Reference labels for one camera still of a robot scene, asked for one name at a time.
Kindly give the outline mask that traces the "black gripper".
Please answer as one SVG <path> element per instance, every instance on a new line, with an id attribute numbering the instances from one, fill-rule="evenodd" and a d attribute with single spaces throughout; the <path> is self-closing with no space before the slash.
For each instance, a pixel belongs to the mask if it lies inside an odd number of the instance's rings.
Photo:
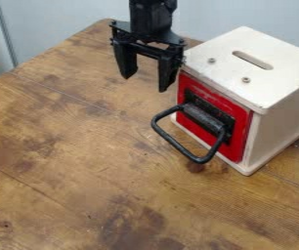
<path id="1" fill-rule="evenodd" d="M 184 61 L 184 39 L 172 31 L 176 2 L 131 2 L 130 21 L 114 21 L 112 46 L 126 79 L 139 70 L 138 55 L 159 60 L 159 92 L 176 81 Z"/>

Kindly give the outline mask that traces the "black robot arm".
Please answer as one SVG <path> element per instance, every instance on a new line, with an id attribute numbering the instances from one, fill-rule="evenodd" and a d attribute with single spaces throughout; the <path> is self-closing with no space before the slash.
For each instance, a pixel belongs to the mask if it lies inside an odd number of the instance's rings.
<path id="1" fill-rule="evenodd" d="M 178 0 L 130 0 L 130 21 L 112 21 L 111 45 L 126 79 L 139 71 L 138 55 L 158 60 L 159 92 L 176 81 L 184 62 L 184 39 L 172 31 Z"/>

